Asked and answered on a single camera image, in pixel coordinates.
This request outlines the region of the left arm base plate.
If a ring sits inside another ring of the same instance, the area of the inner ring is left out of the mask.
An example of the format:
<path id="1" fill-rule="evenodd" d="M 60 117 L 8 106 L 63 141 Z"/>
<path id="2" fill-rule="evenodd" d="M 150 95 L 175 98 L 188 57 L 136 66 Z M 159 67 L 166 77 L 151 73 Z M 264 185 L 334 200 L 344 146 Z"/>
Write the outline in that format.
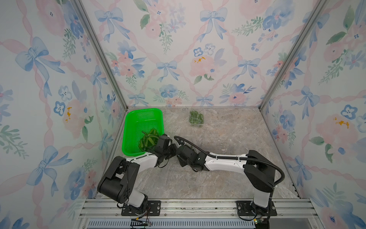
<path id="1" fill-rule="evenodd" d="M 122 216 L 159 216 L 161 212 L 160 200 L 145 200 L 140 207 L 124 204 L 122 206 Z"/>

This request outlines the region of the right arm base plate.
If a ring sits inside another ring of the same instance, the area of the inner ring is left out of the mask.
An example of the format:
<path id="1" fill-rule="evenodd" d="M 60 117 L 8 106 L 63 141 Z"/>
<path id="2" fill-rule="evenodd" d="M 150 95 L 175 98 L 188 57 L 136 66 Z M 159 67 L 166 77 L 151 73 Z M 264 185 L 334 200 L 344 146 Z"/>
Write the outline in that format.
<path id="1" fill-rule="evenodd" d="M 271 217 L 277 216 L 277 211 L 273 201 L 270 201 L 267 208 L 258 207 L 252 200 L 238 200 L 236 203 L 236 209 L 240 217 L 254 217 L 255 214 L 258 217 Z"/>

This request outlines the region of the green plastic basket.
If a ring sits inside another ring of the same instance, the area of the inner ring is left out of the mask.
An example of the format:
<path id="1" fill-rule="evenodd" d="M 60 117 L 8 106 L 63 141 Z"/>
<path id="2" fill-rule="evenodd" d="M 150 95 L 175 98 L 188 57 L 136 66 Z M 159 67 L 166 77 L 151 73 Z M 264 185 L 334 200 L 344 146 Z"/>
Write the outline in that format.
<path id="1" fill-rule="evenodd" d="M 135 110 L 127 114 L 124 124 L 122 152 L 129 157 L 139 156 L 142 152 L 138 144 L 144 136 L 142 131 L 157 129 L 160 135 L 165 133 L 163 112 L 157 108 Z"/>

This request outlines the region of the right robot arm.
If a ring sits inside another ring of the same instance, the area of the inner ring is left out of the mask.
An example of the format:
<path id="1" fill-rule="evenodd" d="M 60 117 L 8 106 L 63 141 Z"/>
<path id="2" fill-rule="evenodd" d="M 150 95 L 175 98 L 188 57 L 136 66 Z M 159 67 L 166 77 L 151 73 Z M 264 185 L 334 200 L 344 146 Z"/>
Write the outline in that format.
<path id="1" fill-rule="evenodd" d="M 275 187 L 277 167 L 255 150 L 238 156 L 224 156 L 209 152 L 195 152 L 181 146 L 176 152 L 182 167 L 190 166 L 193 171 L 229 171 L 246 175 L 255 188 L 253 204 L 267 209 Z"/>

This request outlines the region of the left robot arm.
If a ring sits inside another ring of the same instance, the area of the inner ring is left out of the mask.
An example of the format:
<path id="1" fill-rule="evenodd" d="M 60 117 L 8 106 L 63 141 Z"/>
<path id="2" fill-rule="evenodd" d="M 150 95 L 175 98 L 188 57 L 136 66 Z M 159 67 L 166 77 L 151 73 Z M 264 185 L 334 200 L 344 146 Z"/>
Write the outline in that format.
<path id="1" fill-rule="evenodd" d="M 175 144 L 169 144 L 158 148 L 156 152 L 137 157 L 115 157 L 98 183 L 97 191 L 119 204 L 145 209 L 148 197 L 134 189 L 137 175 L 147 169 L 159 167 L 165 160 L 174 157 L 176 150 Z"/>

